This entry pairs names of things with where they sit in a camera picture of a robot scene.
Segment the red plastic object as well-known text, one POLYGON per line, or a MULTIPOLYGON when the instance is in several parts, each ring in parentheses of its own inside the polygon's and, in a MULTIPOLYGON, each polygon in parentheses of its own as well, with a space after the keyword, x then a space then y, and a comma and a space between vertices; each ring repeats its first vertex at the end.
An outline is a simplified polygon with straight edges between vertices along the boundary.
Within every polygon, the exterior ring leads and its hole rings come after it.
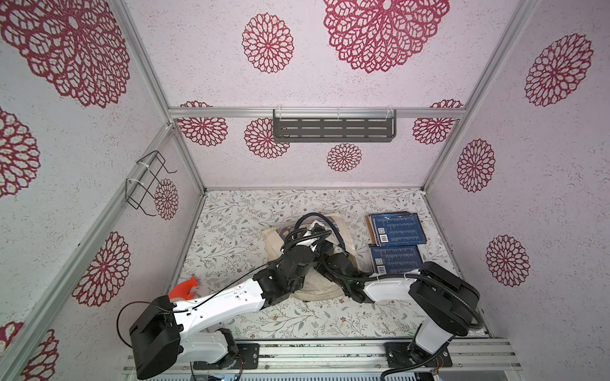
POLYGON ((190 279, 177 284, 168 294, 169 300, 174 302, 189 301, 195 297, 195 288, 199 286, 199 283, 195 276, 190 279))

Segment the grey slotted wall shelf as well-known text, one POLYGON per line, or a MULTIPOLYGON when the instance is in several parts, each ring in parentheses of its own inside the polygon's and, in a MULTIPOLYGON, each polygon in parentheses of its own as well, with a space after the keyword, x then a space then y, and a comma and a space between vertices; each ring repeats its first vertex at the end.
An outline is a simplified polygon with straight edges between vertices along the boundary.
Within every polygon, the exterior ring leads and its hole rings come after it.
POLYGON ((279 143, 389 143, 397 119, 384 117, 284 117, 273 111, 273 138, 279 143))

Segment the blue book lifted from bag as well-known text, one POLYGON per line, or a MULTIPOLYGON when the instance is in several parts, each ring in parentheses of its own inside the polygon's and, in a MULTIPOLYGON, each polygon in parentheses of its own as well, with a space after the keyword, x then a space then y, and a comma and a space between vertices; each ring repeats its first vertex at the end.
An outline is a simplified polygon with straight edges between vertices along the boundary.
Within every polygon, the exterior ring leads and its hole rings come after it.
POLYGON ((397 275, 414 271, 423 265, 423 259, 416 245, 369 247, 373 272, 378 275, 397 275))

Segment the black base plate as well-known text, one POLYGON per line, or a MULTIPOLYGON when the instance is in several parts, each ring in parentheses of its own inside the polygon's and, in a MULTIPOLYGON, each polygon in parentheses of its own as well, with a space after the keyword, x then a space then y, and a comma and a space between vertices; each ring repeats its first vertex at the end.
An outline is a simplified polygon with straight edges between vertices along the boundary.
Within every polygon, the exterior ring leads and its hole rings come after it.
POLYGON ((390 368, 406 368, 428 360, 425 368, 450 368, 453 360, 449 354, 448 344, 437 352, 426 352, 410 341, 388 342, 384 344, 385 354, 390 368))
POLYGON ((258 368, 261 346, 254 344, 237 344, 228 354, 216 363, 196 361, 193 368, 199 370, 254 370, 258 368))

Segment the cream canvas tote bag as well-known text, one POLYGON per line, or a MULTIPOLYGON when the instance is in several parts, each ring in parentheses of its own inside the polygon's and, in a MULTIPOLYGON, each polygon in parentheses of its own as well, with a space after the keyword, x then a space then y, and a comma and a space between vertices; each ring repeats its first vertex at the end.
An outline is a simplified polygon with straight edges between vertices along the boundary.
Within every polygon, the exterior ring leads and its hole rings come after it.
MULTIPOLYGON (((348 230, 346 220, 338 213, 327 214, 326 217, 333 223, 342 235, 346 249, 350 255, 357 253, 354 240, 348 230)), ((261 231, 265 243, 265 251, 268 260, 276 260, 281 255, 281 247, 286 236, 292 232, 294 222, 284 222, 278 226, 267 228, 261 231)), ((320 302, 334 298, 343 298, 345 293, 340 286, 331 282, 323 275, 319 274, 314 268, 305 276, 303 287, 296 291, 292 298, 297 298, 303 302, 320 302)))

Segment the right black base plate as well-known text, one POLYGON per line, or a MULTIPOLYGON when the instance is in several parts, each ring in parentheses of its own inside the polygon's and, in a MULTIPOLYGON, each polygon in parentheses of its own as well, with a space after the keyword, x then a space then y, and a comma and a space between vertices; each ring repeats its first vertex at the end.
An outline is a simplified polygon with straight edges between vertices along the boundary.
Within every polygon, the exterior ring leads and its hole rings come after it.
POLYGON ((449 354, 448 344, 437 352, 426 352, 410 341, 388 342, 384 344, 385 354, 390 368, 406 368, 428 360, 425 368, 450 368, 453 360, 449 354))

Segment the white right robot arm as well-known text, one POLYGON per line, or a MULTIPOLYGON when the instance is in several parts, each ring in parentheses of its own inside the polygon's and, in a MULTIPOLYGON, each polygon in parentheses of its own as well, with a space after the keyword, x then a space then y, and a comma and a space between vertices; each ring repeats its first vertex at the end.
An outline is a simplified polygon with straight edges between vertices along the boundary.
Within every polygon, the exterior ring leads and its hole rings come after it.
POLYGON ((413 360, 435 359, 454 338, 484 325, 477 289, 432 261, 404 274, 373 274, 358 271, 342 252, 320 257, 316 271, 357 303, 411 300, 421 307, 427 319, 408 345, 413 360))

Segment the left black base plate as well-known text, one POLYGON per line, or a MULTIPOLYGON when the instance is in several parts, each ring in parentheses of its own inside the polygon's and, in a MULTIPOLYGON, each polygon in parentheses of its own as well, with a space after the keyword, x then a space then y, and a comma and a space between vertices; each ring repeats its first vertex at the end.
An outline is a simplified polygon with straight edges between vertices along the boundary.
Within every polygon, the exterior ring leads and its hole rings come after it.
POLYGON ((199 370, 254 370, 258 368, 261 346, 254 344, 237 344, 228 354, 216 363, 196 361, 193 368, 199 370))

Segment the aluminium front rail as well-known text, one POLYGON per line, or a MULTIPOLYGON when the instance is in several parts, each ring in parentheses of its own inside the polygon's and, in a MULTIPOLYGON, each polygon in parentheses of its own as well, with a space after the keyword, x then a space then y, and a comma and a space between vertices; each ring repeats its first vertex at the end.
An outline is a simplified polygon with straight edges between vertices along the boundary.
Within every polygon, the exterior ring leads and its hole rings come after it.
MULTIPOLYGON (((407 339, 237 341, 246 374, 373 373, 407 368, 407 339)), ((507 339, 456 338, 435 359, 412 372, 500 371, 522 367, 507 339)))

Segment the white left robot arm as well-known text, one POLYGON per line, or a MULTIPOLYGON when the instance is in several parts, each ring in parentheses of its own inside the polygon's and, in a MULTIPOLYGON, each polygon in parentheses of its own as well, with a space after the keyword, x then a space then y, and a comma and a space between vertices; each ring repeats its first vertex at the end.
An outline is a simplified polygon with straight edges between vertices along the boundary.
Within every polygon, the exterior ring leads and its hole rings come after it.
POLYGON ((316 244, 309 240, 286 248, 281 257, 240 284, 202 300, 171 302, 168 295, 155 298, 129 329, 136 375, 139 380, 159 376, 179 359, 217 352, 211 363, 230 357, 234 339, 225 330, 203 339, 206 328, 240 314, 262 311, 288 299, 303 288, 305 276, 316 261, 316 244))

